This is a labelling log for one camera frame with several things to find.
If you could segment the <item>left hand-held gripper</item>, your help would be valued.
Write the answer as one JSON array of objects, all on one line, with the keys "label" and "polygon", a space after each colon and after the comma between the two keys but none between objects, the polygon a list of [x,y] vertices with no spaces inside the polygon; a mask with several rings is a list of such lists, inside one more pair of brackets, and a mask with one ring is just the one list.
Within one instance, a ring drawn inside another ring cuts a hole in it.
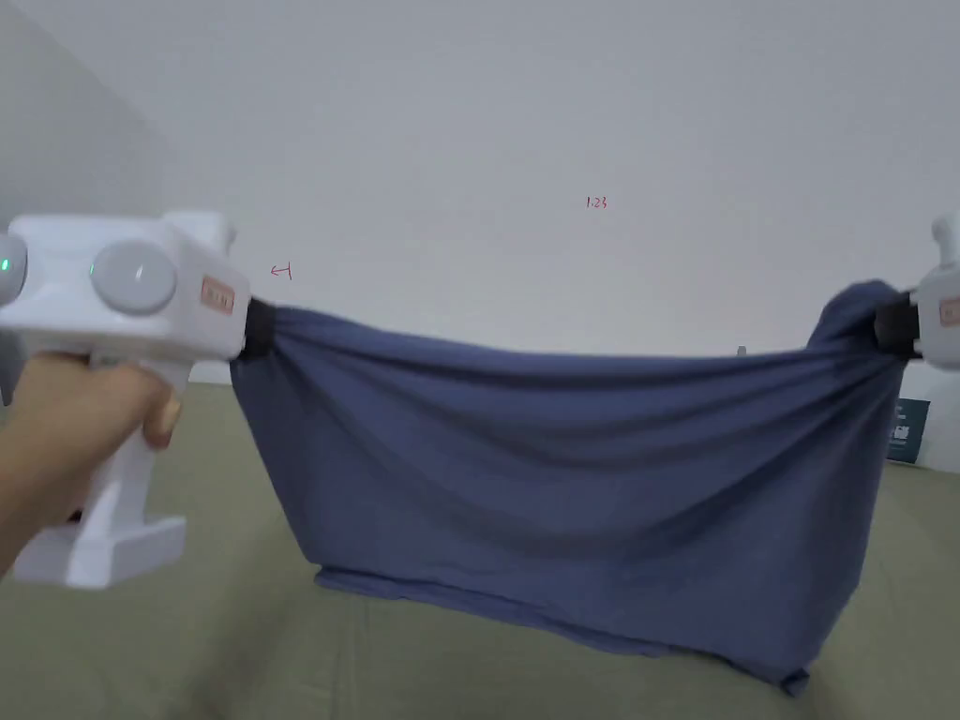
[{"label": "left hand-held gripper", "polygon": [[[251,290],[230,261],[234,239],[217,212],[15,217],[1,242],[1,326],[30,351],[141,365],[183,393],[195,365],[244,346]],[[181,558],[186,521],[146,514],[155,459],[141,433],[127,439],[98,468],[79,522],[41,532],[13,578],[111,587]]]}]

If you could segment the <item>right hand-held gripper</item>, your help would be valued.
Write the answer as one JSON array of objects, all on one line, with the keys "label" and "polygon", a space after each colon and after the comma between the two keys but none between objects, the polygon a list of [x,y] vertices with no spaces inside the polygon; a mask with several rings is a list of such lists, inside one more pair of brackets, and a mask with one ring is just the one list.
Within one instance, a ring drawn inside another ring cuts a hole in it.
[{"label": "right hand-held gripper", "polygon": [[885,353],[928,364],[959,362],[959,216],[933,223],[938,265],[916,288],[876,311],[876,339]]}]

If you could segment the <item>person's left hand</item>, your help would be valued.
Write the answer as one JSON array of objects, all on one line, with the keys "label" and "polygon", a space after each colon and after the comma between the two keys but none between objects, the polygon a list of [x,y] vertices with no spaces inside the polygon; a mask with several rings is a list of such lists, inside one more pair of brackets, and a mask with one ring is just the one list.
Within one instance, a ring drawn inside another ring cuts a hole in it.
[{"label": "person's left hand", "polygon": [[179,415],[173,389],[144,367],[34,355],[1,432],[1,572],[41,531],[82,509],[98,467],[127,439],[138,433],[162,450]]}]

